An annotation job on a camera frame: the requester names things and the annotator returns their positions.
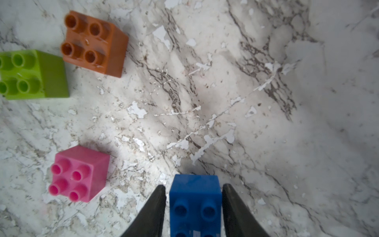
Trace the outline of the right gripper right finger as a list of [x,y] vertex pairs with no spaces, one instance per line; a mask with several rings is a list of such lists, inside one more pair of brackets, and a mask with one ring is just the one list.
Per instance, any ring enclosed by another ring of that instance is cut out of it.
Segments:
[[269,237],[231,184],[223,185],[222,208],[227,237]]

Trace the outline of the small blue lego brick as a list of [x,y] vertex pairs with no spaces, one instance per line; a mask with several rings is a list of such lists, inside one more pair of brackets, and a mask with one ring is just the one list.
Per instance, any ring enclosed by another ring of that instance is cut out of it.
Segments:
[[177,174],[170,192],[172,237],[219,237],[222,192],[215,175]]

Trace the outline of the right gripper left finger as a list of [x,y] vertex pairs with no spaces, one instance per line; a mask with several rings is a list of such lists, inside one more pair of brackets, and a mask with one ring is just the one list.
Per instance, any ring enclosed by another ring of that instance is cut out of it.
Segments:
[[166,189],[158,185],[121,237],[161,237],[166,207]]

